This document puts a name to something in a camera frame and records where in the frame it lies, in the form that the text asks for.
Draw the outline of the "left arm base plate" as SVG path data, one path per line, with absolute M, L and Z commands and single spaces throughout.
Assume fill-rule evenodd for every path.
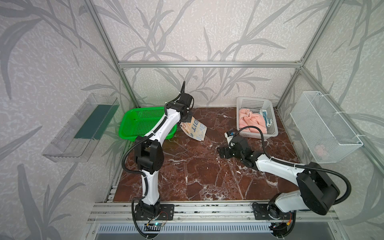
M 173 220 L 175 205 L 173 204 L 156 204 L 147 205 L 139 203 L 134 208 L 134 217 L 138 221 Z

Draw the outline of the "cream lettered towel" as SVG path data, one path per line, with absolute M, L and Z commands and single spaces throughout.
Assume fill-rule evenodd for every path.
M 207 127 L 194 117 L 190 122 L 182 122 L 181 129 L 187 136 L 200 142 L 204 141 L 207 132 Z

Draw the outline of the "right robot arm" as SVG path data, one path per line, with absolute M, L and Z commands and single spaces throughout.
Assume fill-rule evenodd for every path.
M 233 137 L 227 147 L 219 147 L 217 151 L 222 159 L 236 158 L 247 168 L 275 175 L 299 188 L 293 192 L 277 194 L 270 200 L 268 211 L 272 218 L 280 213 L 299 210 L 309 210 L 324 216 L 343 199 L 339 197 L 340 190 L 329 176 L 332 172 L 316 163 L 295 164 L 253 151 L 248 141 L 241 136 Z

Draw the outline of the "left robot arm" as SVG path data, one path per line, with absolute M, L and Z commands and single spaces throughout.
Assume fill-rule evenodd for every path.
M 156 213 L 160 209 L 158 189 L 159 170 L 165 157 L 163 143 L 173 127 L 189 118 L 194 98 L 186 93 L 166 103 L 164 114 L 157 124 L 143 137 L 137 137 L 134 159 L 142 175 L 143 194 L 138 205 L 145 211 Z

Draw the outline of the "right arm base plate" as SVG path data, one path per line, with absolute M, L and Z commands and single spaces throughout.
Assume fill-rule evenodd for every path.
M 268 203 L 252 203 L 252 209 L 256 220 L 291 220 L 291 213 L 283 213 L 275 205 Z

